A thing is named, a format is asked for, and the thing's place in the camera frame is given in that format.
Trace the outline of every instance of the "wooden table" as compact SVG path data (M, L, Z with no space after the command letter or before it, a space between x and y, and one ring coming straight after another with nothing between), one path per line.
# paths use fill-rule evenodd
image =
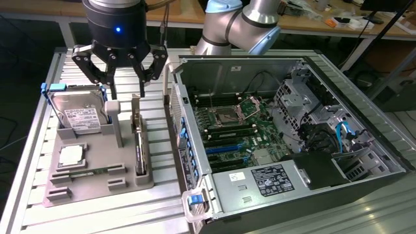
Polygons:
M313 9L315 9L317 3L313 0L307 1L311 4ZM355 9L358 15L362 13L358 6L345 3L342 0L331 0L331 5L349 11ZM49 20L58 22L69 47L74 47L77 44L70 23L87 23L86 12L82 3L65 2L63 0L0 0L0 12L5 17L11 19ZM319 12L317 10L315 12L323 15L323 20L331 17L330 12ZM385 17L382 18L386 23L382 25L375 25L373 30L367 30L365 32L362 36L365 40L361 43L350 60L345 64L342 70L350 69L351 65L355 63L370 43L387 25L390 19ZM155 14L151 11L147 14L147 19L149 26L161 26L163 15ZM198 0L182 0L182 14L170 16L170 27L203 28L205 19L205 11L198 3ZM341 29L331 28L323 20L313 20L309 19L309 17L283 16L279 20L282 33L331 37L358 37L362 32L361 30L353 30L349 27ZM394 26L386 34L385 39L416 40L416 36L413 36L399 27Z

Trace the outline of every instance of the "white label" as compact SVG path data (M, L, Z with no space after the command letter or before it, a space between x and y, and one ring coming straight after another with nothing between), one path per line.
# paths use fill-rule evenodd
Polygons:
M246 176L245 176L245 172L239 172L239 173L233 173L230 174L230 180L234 182L234 181L238 181L238 180L243 180L246 179Z
M233 72L239 72L239 71L242 71L242 66L233 67Z
M101 120L95 108L66 110L66 115L75 131L101 128Z

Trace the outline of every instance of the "black cable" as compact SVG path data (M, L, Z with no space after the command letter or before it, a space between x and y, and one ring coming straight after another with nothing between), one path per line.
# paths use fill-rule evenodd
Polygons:
M369 24L370 24L370 19L371 19L371 17L374 17L375 14L377 14L377 12L374 11L374 12L370 14L370 16L369 16L369 21L367 21L367 24L366 24L366 26L365 26L365 29L363 29L363 31L361 32L361 35L359 35L359 37L358 37L357 45L354 46L354 49L353 49L353 51L351 51L351 53L350 53L347 59L345 60L345 62L342 62L342 63L338 65L339 68L347 63L347 61L350 60L350 58L351 58L354 52L357 51L357 48L359 47L359 44L361 44L361 38L362 38L363 33L365 33L365 31L366 31L366 28L367 28L367 26L369 26Z
M338 152L339 152L341 148L339 148L339 144L338 144L338 139L334 136L334 134L331 134L326 129L322 129L319 132L325 133L330 137L331 143L335 145Z
M165 40L167 40L169 20L170 20L170 5L166 6L163 20L161 22L161 40L159 40L161 45L163 45Z
M14 135L14 132L15 132L15 130L17 130L17 128L18 128L19 123L18 123L18 121L15 121L15 120L11 119L11 118L6 118L6 117L2 117L2 116L0 116L0 118L6 119L7 121L10 121L10 122L14 123L13 131L10 132L10 134L9 134L9 136L7 136L7 139L6 139L5 144L0 146L0 149L2 149L5 146L7 146L9 142L11 141L11 138L13 138L13 135Z
M305 114L305 116L301 118L301 122L299 122L299 127L302 125L302 122L305 121L305 119L318 110L319 106L321 106L321 101L319 103L315 105L315 107L313 108L313 110Z
M38 42L34 40L34 38L3 16L0 15L0 18L14 27L18 29L18 31L30 39L30 41L45 51L51 52L51 50L46 49Z
M247 85L247 87L246 87L246 89L245 89L245 91L243 91L242 94L246 94L246 92L249 91L250 86L251 86L251 84L253 84L255 78L257 78L261 74L263 74L263 73L267 73L273 78L275 78L278 84L281 85L281 81L279 81L278 78L274 76L274 74L273 74L270 71L263 70L263 71L259 71L259 72L255 74L255 76L254 76L253 80L250 81L250 83L249 83L249 85ZM265 83L265 76L263 76L262 84L261 84L261 86L257 88L257 91L255 91L255 92L258 92L258 90L259 90L259 88L262 87L263 83Z

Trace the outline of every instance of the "hard drive label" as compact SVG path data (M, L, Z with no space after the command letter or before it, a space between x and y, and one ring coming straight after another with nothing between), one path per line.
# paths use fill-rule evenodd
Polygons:
M273 196L295 190L282 165L254 169L253 174L263 196Z
M66 115L75 131L101 128L101 120L95 108L66 110Z

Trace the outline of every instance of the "gray floor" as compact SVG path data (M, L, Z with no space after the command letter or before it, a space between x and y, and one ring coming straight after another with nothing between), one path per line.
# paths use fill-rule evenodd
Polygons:
M54 22L27 20L11 22L21 30L0 19L0 117L11 118L19 123L10 140L14 142L29 134L41 97L41 84L49 73L53 52L57 47L65 46L65 40L59 26ZM73 28L78 42L90 44L91 34L87 24L74 24ZM186 48L197 45L201 35L201 29L170 28L169 46ZM151 43L159 42L158 28L149 28L149 39ZM350 54L355 42L355 39L330 40L330 37L281 35L273 48L318 49L335 64L339 64ZM0 127L0 145L3 145L14 124L0 118ZM25 140L19 141L0 151L0 156L19 164L25 144ZM6 204L14 176L14 164L0 163L0 210Z

